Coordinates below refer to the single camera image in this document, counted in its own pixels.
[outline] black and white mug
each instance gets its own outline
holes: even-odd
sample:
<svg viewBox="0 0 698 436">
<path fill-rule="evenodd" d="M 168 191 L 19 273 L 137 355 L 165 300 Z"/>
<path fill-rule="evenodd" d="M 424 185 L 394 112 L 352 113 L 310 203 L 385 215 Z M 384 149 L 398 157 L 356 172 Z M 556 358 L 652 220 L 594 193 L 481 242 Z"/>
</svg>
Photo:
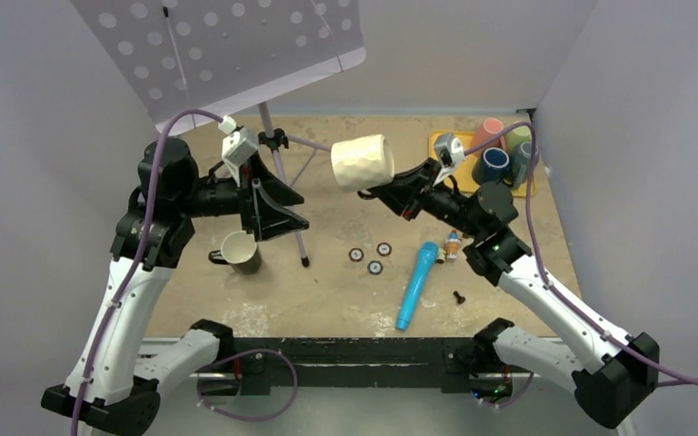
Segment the black and white mug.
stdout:
<svg viewBox="0 0 698 436">
<path fill-rule="evenodd" d="M 221 243 L 221 249 L 210 252 L 207 258 L 215 264 L 229 265 L 242 275 L 257 273 L 263 263 L 255 238 L 242 231 L 229 233 Z"/>
</svg>

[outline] black mug handle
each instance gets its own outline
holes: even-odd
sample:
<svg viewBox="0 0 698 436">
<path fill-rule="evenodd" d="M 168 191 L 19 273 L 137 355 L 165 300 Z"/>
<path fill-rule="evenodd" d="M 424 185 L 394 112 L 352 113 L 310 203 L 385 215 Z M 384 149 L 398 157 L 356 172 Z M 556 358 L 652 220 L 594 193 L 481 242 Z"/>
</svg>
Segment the black mug handle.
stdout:
<svg viewBox="0 0 698 436">
<path fill-rule="evenodd" d="M 216 265 L 228 265 L 228 261 L 224 259 L 220 250 L 215 250 L 207 254 L 207 260 Z"/>
</svg>

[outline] floor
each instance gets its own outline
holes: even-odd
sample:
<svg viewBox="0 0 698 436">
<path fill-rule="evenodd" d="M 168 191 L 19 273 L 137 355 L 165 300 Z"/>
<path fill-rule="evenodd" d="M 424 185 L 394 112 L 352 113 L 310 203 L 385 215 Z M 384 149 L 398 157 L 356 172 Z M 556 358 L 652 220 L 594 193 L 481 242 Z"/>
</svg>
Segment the floor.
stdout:
<svg viewBox="0 0 698 436">
<path fill-rule="evenodd" d="M 237 117 L 253 132 L 262 130 L 260 119 Z M 394 150 L 397 172 L 412 168 L 427 156 L 427 138 L 433 130 L 471 130 L 482 117 L 419 116 L 283 116 L 274 126 L 294 136 L 321 144 L 368 134 L 384 134 Z M 505 117 L 511 121 L 517 117 Z M 200 171 L 217 162 L 221 133 L 206 124 L 183 136 Z M 293 144 L 283 150 L 284 167 L 293 177 L 312 149 Z M 271 155 L 262 151 L 274 172 Z M 574 293 L 579 286 L 550 185 L 537 171 L 538 192 L 533 197 L 534 226 L 545 263 Z M 377 201 L 364 201 L 341 193 L 334 181 L 328 153 L 320 152 L 295 185 L 305 198 L 296 211 L 309 220 L 303 233 L 311 267 L 301 266 L 294 236 L 289 234 L 261 243 L 264 266 L 256 275 L 241 276 L 227 266 L 207 261 L 224 237 L 240 229 L 239 218 L 226 216 L 194 220 L 196 235 L 184 250 L 173 280 L 155 308 L 148 336 L 181 336 L 201 318 L 225 323 L 237 336 L 471 336 L 496 317 L 514 321 L 528 332 L 552 335 L 551 330 L 515 299 L 475 275 L 460 259 L 435 265 L 407 332 L 394 329 L 404 289 L 422 243 L 441 243 L 450 228 L 421 213 L 411 222 L 394 216 Z M 521 218 L 512 223 L 515 233 L 530 243 L 523 202 L 515 201 Z M 380 243 L 393 247 L 389 257 L 375 255 Z M 365 252 L 362 263 L 349 261 L 353 247 Z M 366 264 L 379 259 L 381 275 L 370 275 Z M 457 306 L 453 292 L 466 297 Z"/>
</svg>

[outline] white wall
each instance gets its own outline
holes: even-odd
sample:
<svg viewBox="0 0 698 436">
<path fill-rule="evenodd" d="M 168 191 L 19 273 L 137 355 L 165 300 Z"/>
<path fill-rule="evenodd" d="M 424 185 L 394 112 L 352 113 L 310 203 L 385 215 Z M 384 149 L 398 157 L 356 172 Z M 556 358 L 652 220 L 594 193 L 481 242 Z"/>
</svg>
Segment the white wall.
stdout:
<svg viewBox="0 0 698 436">
<path fill-rule="evenodd" d="M 273 112 L 475 114 L 536 107 L 596 3 L 359 1 L 365 62 L 274 99 Z"/>
<path fill-rule="evenodd" d="M 536 122 L 585 299 L 698 375 L 698 2 L 599 2 Z M 635 415 L 698 434 L 698 388 Z"/>
<path fill-rule="evenodd" d="M 39 400 L 84 346 L 154 139 L 70 3 L 0 0 L 0 434 L 67 432 Z"/>
</svg>

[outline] yellow tray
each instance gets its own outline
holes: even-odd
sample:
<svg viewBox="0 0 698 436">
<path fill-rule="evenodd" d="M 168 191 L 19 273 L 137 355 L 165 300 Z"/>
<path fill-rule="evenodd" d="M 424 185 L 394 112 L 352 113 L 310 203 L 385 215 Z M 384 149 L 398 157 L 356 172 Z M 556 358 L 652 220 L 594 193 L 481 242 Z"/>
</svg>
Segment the yellow tray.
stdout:
<svg viewBox="0 0 698 436">
<path fill-rule="evenodd" d="M 437 159 L 437 155 L 434 153 L 434 140 L 437 139 L 438 136 L 441 134 L 447 134 L 449 132 L 452 132 L 451 130 L 435 130 L 429 135 L 429 157 L 432 157 L 434 159 Z M 462 140 L 462 144 L 464 144 L 464 148 L 469 146 L 469 143 L 472 141 L 472 132 L 454 132 L 457 138 Z M 475 154 L 470 154 L 467 156 L 466 160 L 459 165 L 459 168 L 456 170 L 454 173 L 454 177 L 456 178 L 456 182 L 459 183 L 459 190 L 463 191 L 465 193 L 474 193 L 477 191 L 477 188 L 480 187 L 473 179 L 472 179 L 472 169 L 474 166 L 477 164 L 477 159 L 478 157 Z M 448 186 L 451 186 L 451 181 L 450 180 L 445 180 L 443 183 L 447 184 Z M 518 186 L 518 189 L 513 190 L 513 197 L 518 197 L 518 198 L 525 198 L 525 185 L 526 183 L 521 183 L 520 186 Z M 533 182 L 533 185 L 531 186 L 531 195 L 534 195 L 536 193 L 536 181 Z"/>
</svg>

